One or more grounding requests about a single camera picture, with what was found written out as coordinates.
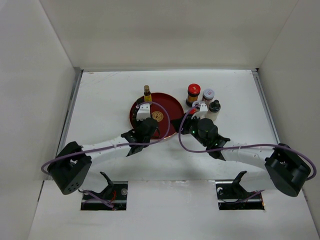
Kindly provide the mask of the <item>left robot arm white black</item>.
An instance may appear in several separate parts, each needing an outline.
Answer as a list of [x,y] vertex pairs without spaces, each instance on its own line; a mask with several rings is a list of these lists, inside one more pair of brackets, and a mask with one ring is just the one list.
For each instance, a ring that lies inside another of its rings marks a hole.
[[49,162],[47,172],[61,193],[69,195],[81,188],[92,165],[141,152],[151,144],[158,128],[158,122],[148,117],[136,128],[112,140],[92,145],[79,145],[72,141]]

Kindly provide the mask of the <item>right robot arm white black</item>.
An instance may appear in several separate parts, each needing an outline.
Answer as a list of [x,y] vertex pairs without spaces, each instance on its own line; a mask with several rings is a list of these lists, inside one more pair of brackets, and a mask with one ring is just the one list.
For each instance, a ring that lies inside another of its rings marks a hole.
[[172,120],[171,124],[179,136],[192,135],[212,158],[260,169],[258,172],[242,170],[237,175],[231,190],[238,198],[249,192],[269,189],[296,197],[311,173],[306,162],[286,144],[242,145],[220,135],[218,127],[208,118],[188,115]]

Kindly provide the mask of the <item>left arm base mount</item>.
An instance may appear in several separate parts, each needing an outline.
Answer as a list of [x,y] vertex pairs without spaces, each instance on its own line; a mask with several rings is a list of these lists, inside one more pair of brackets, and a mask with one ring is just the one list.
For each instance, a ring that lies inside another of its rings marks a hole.
[[104,172],[100,172],[106,181],[106,186],[100,192],[78,190],[82,193],[80,209],[82,211],[125,211],[129,183],[127,181],[112,181]]

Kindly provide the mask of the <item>small black cap bottle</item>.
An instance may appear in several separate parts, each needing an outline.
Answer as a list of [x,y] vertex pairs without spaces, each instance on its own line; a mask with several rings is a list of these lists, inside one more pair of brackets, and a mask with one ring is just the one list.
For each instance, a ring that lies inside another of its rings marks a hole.
[[139,104],[142,104],[144,101],[141,99],[141,98],[139,98],[137,101],[136,101],[136,103],[139,105]]

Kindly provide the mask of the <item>yellow label brown bottle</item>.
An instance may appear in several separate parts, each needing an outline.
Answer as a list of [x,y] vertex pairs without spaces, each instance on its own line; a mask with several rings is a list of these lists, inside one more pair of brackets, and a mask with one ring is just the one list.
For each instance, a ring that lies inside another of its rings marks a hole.
[[144,89],[144,92],[143,92],[144,101],[145,102],[152,102],[152,94],[151,94],[149,85],[145,85],[143,87],[143,89]]

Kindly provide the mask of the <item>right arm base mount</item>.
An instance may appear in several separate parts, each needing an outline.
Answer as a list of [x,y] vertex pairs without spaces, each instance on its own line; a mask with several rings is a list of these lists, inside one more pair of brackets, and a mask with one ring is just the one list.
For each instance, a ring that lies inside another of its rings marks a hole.
[[241,171],[233,180],[215,182],[217,204],[221,211],[264,210],[261,190],[246,191],[240,182],[246,171]]

